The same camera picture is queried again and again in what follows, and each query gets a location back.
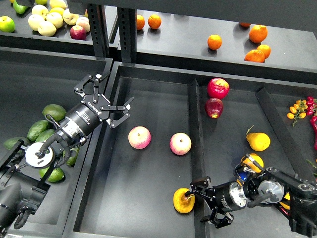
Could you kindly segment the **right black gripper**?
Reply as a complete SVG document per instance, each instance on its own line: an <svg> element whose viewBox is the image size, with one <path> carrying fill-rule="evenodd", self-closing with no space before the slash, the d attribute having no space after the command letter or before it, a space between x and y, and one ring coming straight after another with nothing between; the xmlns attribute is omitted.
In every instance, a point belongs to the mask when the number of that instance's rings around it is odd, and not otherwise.
<svg viewBox="0 0 317 238"><path fill-rule="evenodd" d="M231 211L244 208L244 196L241 195L239 183L230 181L218 186L211 185L211 178L205 176L193 180L190 183L189 191L185 192L185 197L198 195L206 201L211 209L211 214L200 219L201 223L213 224L215 228L223 228L232 224L234 216ZM218 213L225 213L222 218L218 218Z"/></svg>

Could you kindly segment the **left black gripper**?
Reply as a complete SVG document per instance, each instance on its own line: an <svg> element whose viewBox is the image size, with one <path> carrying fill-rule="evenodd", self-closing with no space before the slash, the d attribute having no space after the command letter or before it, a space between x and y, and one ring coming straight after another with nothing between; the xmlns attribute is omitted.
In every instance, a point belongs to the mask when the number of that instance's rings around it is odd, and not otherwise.
<svg viewBox="0 0 317 238"><path fill-rule="evenodd" d="M65 116L64 131L69 136L88 136L102 121L105 121L109 128L116 128L130 117L130 103L134 100L131 97L123 106L111 105L110 101L99 93L99 85L104 79L110 76L105 74L87 74L75 87L74 93L83 98ZM93 84L93 93L86 94L85 86ZM120 115L118 119L112 119L111 115Z"/></svg>

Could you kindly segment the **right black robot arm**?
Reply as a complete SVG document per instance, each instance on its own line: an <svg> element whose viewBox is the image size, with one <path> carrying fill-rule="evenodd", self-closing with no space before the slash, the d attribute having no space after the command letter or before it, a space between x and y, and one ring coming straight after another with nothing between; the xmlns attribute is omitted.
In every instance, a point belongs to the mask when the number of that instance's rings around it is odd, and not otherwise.
<svg viewBox="0 0 317 238"><path fill-rule="evenodd" d="M209 176L192 181L186 198L202 198L211 210L201 222L222 228L232 224L233 211L274 206L288 219L291 231L309 238L317 234L317 184L274 167L261 157L246 154L234 169L235 180L212 186Z"/></svg>

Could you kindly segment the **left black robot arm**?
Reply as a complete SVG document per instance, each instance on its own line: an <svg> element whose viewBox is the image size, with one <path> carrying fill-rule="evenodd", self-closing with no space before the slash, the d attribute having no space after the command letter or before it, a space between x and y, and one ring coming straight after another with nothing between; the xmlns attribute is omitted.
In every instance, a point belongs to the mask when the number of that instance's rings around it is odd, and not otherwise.
<svg viewBox="0 0 317 238"><path fill-rule="evenodd" d="M22 228L44 200L50 185L46 183L53 170L76 155L75 148L86 143L89 134L101 123L115 128L129 118L130 102L114 105L99 92L104 75L86 75L74 92L82 100L61 119L44 113L45 121L55 127L44 142L27 145L19 139L0 161L0 236L13 226Z"/></svg>

